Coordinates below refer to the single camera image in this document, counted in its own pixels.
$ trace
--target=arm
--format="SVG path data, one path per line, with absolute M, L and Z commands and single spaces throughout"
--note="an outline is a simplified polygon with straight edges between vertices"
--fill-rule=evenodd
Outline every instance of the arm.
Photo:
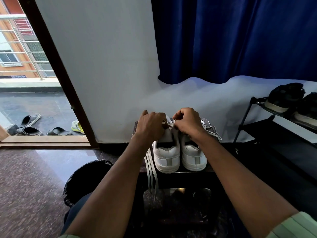
M 142 159 L 164 133 L 164 113 L 145 110 L 128 147 L 81 208 L 67 235 L 81 238 L 123 237 L 132 210 Z
M 289 202 L 256 177 L 203 129 L 199 114 L 182 108 L 173 119 L 204 152 L 230 201 L 252 237 L 266 237 L 271 230 L 298 213 Z

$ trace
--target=white wall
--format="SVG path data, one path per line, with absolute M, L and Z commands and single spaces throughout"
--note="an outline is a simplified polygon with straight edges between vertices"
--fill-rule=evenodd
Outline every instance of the white wall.
M 266 80 L 238 76 L 224 84 L 190 78 L 168 85 L 157 79 L 159 64 L 151 0 L 36 0 L 97 140 L 130 140 L 140 113 L 193 107 L 217 127 L 224 142 L 234 139 L 251 96 L 264 97 L 279 84 L 294 80 Z M 317 83 L 305 82 L 307 93 Z M 270 113 L 255 106 L 247 122 Z M 294 126 L 301 135 L 316 135 Z M 241 133 L 241 140 L 248 140 Z

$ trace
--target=hand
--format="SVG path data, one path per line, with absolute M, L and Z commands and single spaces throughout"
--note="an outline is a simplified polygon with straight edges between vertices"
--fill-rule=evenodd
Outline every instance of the hand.
M 205 133 L 199 113 L 193 108 L 181 108 L 174 114 L 175 126 L 183 133 L 188 134 L 192 139 L 195 139 L 199 134 Z
M 163 120 L 166 123 L 166 114 L 151 112 L 150 114 L 144 110 L 138 121 L 136 135 L 140 135 L 145 142 L 152 144 L 159 140 L 164 134 L 162 125 Z

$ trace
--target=black garbage bag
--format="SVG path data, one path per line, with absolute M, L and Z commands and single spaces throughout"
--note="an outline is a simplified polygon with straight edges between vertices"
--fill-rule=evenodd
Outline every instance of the black garbage bag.
M 65 204 L 72 207 L 83 196 L 93 192 L 112 166 L 110 161 L 94 160 L 78 168 L 65 184 Z

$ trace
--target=light green shirt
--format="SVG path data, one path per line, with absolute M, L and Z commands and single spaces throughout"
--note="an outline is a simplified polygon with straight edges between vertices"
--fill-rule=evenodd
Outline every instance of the light green shirt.
M 59 238 L 80 238 L 62 235 Z M 317 222 L 307 213 L 299 212 L 275 227 L 266 238 L 317 238 Z

